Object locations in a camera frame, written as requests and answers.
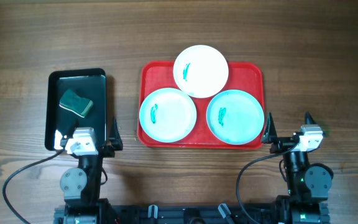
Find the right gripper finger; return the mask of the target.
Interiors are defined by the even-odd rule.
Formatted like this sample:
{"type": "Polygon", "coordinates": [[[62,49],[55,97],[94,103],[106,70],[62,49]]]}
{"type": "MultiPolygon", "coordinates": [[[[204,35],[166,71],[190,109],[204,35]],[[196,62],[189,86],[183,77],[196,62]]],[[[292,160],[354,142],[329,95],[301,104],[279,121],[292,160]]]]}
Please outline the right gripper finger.
{"type": "Polygon", "coordinates": [[[276,144],[278,143],[278,136],[273,122],[273,116],[271,113],[268,114],[265,130],[261,139],[263,144],[276,144]]]}
{"type": "Polygon", "coordinates": [[[305,124],[316,124],[316,121],[308,111],[305,112],[305,124]]]}

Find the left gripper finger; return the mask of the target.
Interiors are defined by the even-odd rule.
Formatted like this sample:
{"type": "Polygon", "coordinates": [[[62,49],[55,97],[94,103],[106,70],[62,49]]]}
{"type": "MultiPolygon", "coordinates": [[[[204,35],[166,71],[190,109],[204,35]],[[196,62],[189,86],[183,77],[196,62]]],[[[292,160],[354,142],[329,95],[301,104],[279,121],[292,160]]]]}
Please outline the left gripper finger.
{"type": "Polygon", "coordinates": [[[122,139],[119,134],[119,129],[117,126],[117,120],[115,117],[113,117],[111,129],[109,132],[109,147],[112,151],[122,151],[123,150],[123,143],[122,139]]]}
{"type": "Polygon", "coordinates": [[[68,139],[73,137],[73,133],[76,131],[77,127],[78,127],[78,120],[74,120],[73,124],[70,126],[69,130],[68,130],[68,139]]]}

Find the green yellow sponge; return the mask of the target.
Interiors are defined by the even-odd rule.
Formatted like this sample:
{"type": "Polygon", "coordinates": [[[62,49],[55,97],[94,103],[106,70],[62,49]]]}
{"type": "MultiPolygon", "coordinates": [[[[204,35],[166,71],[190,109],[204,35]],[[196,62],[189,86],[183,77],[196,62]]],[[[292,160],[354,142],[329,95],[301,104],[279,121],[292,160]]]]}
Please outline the green yellow sponge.
{"type": "Polygon", "coordinates": [[[60,98],[59,106],[64,110],[71,111],[79,117],[84,118],[93,107],[93,101],[78,96],[72,90],[67,90],[60,98]]]}

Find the light blue plate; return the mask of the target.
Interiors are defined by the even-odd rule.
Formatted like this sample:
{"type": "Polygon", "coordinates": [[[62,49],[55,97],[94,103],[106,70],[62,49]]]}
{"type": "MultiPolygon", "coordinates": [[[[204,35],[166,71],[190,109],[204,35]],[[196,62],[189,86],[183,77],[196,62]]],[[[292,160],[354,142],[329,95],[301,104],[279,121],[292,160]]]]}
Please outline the light blue plate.
{"type": "Polygon", "coordinates": [[[197,119],[193,100],[176,88],[161,88],[141,103],[139,122],[150,138],[158,142],[177,142],[191,133],[197,119]]]}
{"type": "Polygon", "coordinates": [[[231,145],[255,140],[264,127],[264,110],[251,94],[241,90],[218,93],[206,109],[206,122],[212,134],[231,145]]]}

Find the white plate top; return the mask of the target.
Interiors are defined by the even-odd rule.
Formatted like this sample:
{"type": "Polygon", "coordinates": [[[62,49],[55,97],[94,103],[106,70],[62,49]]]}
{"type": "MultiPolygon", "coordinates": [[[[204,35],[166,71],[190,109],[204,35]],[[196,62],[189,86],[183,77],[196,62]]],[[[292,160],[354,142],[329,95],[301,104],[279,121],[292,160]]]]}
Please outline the white plate top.
{"type": "Polygon", "coordinates": [[[208,98],[219,93],[229,76],[223,54],[208,45],[183,50],[173,66],[173,78],[179,89],[193,98],[208,98]]]}

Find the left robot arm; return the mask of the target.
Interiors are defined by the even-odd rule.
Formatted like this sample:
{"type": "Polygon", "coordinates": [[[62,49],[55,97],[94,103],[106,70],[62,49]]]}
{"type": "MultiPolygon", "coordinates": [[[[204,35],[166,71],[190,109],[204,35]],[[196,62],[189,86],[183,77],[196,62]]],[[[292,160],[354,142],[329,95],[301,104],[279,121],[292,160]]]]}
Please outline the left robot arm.
{"type": "Polygon", "coordinates": [[[65,171],[60,179],[65,206],[57,208],[54,223],[120,223],[119,215],[108,199],[100,198],[100,188],[104,184],[102,175],[103,159],[114,157],[116,151],[123,150],[117,122],[112,121],[108,140],[96,145],[96,133],[91,127],[80,128],[78,122],[60,140],[61,147],[78,159],[78,166],[65,171]]]}

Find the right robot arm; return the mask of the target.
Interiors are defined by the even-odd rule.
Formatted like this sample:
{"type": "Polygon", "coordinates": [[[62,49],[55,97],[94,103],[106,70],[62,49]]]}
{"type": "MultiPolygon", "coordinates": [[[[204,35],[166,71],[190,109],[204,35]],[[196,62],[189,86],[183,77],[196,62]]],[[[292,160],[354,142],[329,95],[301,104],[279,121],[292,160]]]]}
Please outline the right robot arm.
{"type": "Polygon", "coordinates": [[[310,163],[308,154],[319,149],[324,131],[311,115],[305,113],[305,124],[291,137],[279,137],[273,117],[267,116],[262,143],[270,144],[270,153],[283,157],[280,165],[288,195],[279,195],[272,209],[275,223],[330,223],[328,205],[329,190],[334,173],[321,163],[310,163]]]}

